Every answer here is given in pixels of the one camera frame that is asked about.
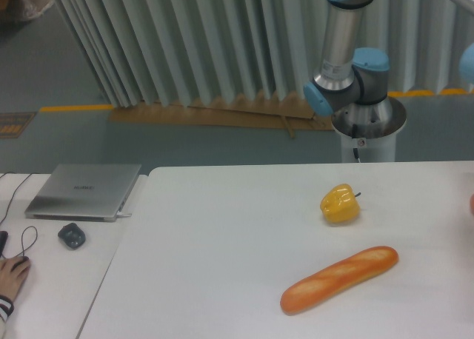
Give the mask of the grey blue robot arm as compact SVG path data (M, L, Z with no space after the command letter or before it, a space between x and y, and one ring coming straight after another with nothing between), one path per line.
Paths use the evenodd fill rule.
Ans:
M386 47L358 47L364 11L375 0L326 0L320 66L304 85L318 115L353 102L377 104L390 87L439 93L461 84L473 90L473 0L383 0Z

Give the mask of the person's hand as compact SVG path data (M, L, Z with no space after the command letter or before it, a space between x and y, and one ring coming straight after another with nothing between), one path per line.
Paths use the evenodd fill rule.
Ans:
M1 295L11 299L12 302L17 298L30 271L31 262L29 259L11 272L13 264L21 260L22 257L1 260Z

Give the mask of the striped sleeve forearm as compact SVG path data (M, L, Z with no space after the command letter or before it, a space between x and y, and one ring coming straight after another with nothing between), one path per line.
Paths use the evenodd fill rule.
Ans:
M0 322L0 338L4 337L4 334L6 332L6 324L9 319L9 317L12 315L14 311L14 303L11 301L11 299L1 295L0 296L0 315L1 315L1 322Z

